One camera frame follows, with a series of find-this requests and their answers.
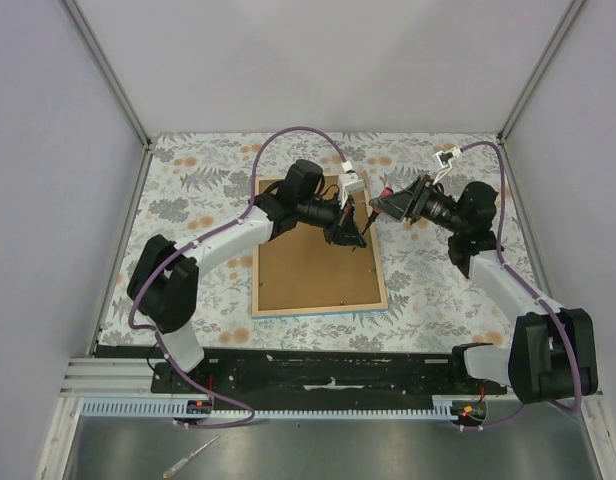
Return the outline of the blue picture frame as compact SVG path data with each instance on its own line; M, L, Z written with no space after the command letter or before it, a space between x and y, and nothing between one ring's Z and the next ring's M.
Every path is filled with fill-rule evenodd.
M376 228L367 246L325 241L320 227L296 227L253 252L252 316L256 319L384 311L388 293Z

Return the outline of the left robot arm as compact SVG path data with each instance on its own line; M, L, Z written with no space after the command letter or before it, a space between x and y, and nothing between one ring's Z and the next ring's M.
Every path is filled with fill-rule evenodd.
M207 384L204 350L191 323L199 280L238 253L267 243L304 223L323 231L327 243L363 248L355 220L354 194L364 190L361 174L350 163L327 198L321 167L297 160L285 177L254 195L240 217L189 242L158 234L144 246L127 287L133 309L148 317L162 352L177 365L173 379L186 392Z

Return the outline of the red handled screwdriver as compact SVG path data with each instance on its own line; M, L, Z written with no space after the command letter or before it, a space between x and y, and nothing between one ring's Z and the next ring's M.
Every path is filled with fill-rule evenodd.
M393 189L391 187L385 187L382 192L380 193L379 197L383 198L383 197L387 197L390 196L394 193ZM381 210L374 206L372 213L369 215L368 220L365 224L364 230L363 230L363 234L365 234L368 229L371 227L371 225L377 220L377 218L379 217L379 215L381 214Z

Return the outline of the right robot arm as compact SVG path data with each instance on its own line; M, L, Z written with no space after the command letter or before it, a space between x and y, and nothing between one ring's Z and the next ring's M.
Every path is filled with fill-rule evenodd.
M580 401L598 389L593 322L581 308L549 298L503 258L492 226L497 191L469 183L453 199L421 176L409 187L371 199L374 214L415 223L425 219L450 232L448 255L462 275L481 288L513 327L509 347L473 342L453 348L446 381L455 392L471 392L482 380L511 388L524 404Z

